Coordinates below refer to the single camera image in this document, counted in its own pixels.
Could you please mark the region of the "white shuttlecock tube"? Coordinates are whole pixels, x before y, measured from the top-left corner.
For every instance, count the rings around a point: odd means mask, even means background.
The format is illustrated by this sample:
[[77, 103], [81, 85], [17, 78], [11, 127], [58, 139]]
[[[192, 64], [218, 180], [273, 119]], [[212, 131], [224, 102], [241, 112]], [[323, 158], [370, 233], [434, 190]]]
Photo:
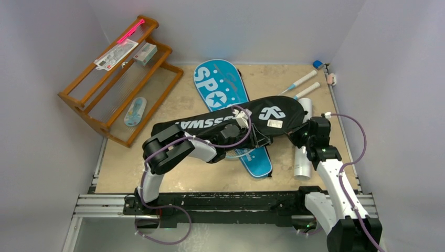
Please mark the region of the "white shuttlecock tube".
[[[304, 109], [304, 119], [306, 122], [312, 117], [312, 100], [309, 98], [299, 99], [299, 103]], [[295, 149], [294, 156], [294, 178], [300, 181], [307, 181], [311, 179], [312, 164], [307, 159], [307, 151], [305, 147]]]

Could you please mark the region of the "blue racket cover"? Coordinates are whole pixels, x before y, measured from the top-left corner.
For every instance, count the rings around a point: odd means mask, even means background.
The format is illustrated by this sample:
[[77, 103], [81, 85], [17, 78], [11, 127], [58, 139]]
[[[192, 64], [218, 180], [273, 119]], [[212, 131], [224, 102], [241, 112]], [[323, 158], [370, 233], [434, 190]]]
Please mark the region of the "blue racket cover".
[[[210, 112], [250, 101], [241, 73], [223, 59], [212, 59], [198, 65], [194, 71], [194, 84]], [[226, 158], [239, 159], [254, 178], [271, 177], [272, 164], [265, 147], [231, 150], [226, 153]]]

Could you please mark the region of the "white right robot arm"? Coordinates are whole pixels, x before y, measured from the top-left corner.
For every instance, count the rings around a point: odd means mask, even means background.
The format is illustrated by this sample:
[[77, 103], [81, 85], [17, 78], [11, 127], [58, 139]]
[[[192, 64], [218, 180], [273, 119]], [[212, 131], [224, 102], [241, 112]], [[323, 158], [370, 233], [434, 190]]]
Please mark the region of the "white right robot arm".
[[346, 176], [338, 149], [330, 145], [332, 113], [312, 117], [288, 133], [292, 144], [306, 149], [307, 160], [319, 174], [329, 198], [320, 192], [296, 197], [294, 206], [302, 214], [311, 212], [323, 228], [328, 251], [383, 251], [380, 238], [383, 227], [370, 217]]

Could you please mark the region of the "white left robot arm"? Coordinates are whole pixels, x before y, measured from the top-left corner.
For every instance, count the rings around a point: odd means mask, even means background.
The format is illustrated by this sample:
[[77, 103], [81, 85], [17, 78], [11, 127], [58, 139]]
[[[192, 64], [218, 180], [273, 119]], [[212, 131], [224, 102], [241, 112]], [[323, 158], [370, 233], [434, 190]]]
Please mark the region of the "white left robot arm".
[[185, 158], [218, 163], [229, 157], [247, 156], [249, 151], [267, 146], [272, 138], [254, 124], [245, 127], [229, 123], [210, 133], [193, 135], [174, 124], [146, 140], [143, 145], [143, 173], [136, 189], [136, 208], [144, 215], [156, 210], [156, 199], [164, 175]]

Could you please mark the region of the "black Crossway racket cover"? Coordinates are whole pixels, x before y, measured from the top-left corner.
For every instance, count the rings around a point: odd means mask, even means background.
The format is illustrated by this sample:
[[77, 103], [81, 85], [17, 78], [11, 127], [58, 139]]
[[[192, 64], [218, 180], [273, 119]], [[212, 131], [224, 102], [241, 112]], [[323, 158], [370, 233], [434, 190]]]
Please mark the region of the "black Crossway racket cover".
[[[251, 122], [261, 133], [271, 138], [296, 129], [304, 119], [302, 105], [297, 100], [286, 96], [264, 97], [242, 103], [239, 106], [245, 110], [249, 109], [252, 112]], [[193, 117], [156, 123], [152, 128], [151, 136], [174, 124], [179, 125], [188, 134], [209, 140], [216, 145], [219, 145], [219, 133], [225, 125], [238, 125], [232, 114], [232, 108], [224, 108]]]

